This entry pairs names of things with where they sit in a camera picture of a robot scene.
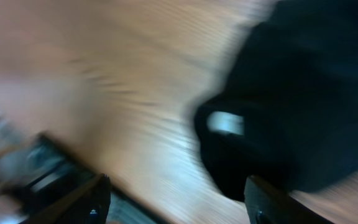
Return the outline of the black polo shirt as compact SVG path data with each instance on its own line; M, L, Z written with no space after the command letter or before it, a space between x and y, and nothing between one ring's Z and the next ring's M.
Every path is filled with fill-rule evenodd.
M358 170L358 0L279 1L193 117L217 188L316 192Z

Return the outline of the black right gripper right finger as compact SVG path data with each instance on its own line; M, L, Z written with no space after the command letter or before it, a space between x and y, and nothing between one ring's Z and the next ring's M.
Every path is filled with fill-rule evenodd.
M244 195L251 224L333 224L259 176L247 178Z

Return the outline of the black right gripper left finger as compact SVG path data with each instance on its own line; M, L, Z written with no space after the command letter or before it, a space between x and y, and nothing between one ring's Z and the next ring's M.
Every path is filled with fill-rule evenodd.
M110 203L110 179L99 174L21 224L105 224Z

